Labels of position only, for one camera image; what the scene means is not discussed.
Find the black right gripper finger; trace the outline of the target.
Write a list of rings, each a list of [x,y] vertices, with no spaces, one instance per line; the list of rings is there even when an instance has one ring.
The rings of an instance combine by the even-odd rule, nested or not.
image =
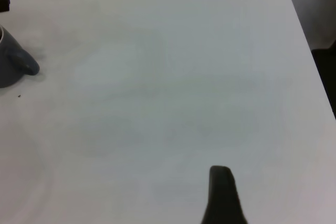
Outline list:
[[[226,166],[212,166],[209,170],[208,202],[202,223],[248,223],[233,173]]]

